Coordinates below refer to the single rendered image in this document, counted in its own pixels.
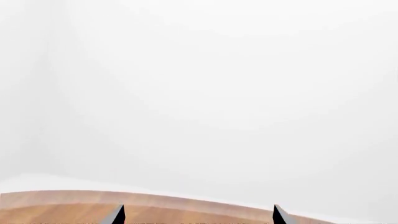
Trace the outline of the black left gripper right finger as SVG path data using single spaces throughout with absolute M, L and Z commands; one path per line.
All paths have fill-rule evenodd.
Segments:
M 274 224 L 298 224 L 292 215 L 288 214 L 277 204 L 274 205 L 272 219 Z

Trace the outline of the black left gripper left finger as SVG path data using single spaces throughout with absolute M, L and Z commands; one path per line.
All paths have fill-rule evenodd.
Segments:
M 99 224 L 125 224 L 124 205 L 118 206 L 114 211 L 103 218 Z

